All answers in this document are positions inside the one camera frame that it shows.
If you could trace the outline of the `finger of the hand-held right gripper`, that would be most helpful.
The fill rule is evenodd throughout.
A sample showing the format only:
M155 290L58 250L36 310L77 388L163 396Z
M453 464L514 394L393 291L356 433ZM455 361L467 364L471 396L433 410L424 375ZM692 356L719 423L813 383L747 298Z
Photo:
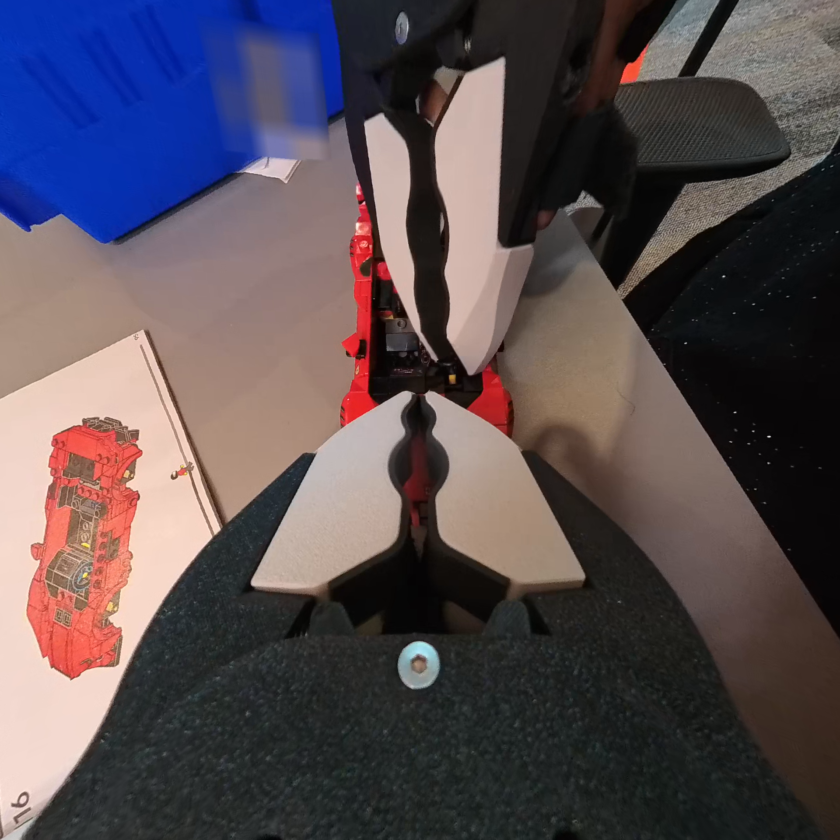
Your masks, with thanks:
M430 355L453 362L432 126L417 112L387 109L368 119L364 132L378 235L394 287Z
M469 375L498 351L533 258L533 245L498 239L506 60L470 70L435 125L437 189L448 226L447 338Z

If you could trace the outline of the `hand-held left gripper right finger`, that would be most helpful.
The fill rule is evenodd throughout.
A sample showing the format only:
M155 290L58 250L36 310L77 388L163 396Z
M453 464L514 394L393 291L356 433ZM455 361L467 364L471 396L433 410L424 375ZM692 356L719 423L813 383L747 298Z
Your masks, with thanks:
M449 601L582 587L585 573L520 447L449 399L425 397L430 576Z

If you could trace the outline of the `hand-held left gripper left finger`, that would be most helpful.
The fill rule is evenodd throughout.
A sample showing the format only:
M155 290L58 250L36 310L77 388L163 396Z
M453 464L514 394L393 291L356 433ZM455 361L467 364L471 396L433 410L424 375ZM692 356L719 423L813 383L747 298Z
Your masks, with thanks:
M257 567L261 592L325 598L406 546L410 511L397 458L410 443L403 392L321 445Z

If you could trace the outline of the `red lego car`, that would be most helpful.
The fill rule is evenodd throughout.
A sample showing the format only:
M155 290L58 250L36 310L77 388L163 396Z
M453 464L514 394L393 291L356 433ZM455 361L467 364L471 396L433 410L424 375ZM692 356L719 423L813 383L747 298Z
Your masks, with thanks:
M353 378L340 407L343 427L402 392L436 392L511 437L514 409L511 394L498 372L497 357L483 372L466 374L432 359L411 324L391 273L375 252L371 214L360 183L350 240L354 331L341 342L353 361Z

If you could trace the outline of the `lego instruction booklet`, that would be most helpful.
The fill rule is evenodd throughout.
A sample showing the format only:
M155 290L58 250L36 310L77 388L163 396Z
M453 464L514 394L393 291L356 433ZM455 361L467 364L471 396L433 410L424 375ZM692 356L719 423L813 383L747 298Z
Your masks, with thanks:
M2 836L19 838L221 521L144 331L6 396L1 419Z

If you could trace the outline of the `person's right hand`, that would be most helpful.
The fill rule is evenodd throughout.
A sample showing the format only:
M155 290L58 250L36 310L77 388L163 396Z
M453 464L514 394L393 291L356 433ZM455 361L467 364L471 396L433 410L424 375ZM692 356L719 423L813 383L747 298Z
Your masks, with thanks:
M650 4L650 1L605 1L589 76L574 104L576 114L582 116L614 99L627 66L617 54L618 47L634 18Z

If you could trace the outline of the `white paper sheet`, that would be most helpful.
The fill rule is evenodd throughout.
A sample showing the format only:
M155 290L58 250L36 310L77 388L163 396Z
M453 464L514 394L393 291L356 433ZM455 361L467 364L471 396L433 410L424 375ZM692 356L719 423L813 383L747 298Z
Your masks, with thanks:
M238 171L239 174L252 174L268 177L283 183L289 183L301 161L277 157L262 157L249 163Z

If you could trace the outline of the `black mesh office chair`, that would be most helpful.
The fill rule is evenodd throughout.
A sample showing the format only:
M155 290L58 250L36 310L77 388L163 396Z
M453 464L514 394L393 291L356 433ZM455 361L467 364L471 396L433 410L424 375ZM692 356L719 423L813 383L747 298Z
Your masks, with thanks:
M619 288L684 186L768 171L788 159L788 141L761 96L737 80L697 72L736 1L713 9L675 78L623 85L618 111L637 142L629 201L614 220L604 215L596 232L600 265Z

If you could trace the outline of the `blue plastic bin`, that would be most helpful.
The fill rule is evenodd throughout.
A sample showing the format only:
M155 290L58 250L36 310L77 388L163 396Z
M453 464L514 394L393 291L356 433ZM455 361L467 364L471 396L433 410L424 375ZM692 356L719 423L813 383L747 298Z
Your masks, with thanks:
M1 3L2 214L120 238L343 109L330 2Z

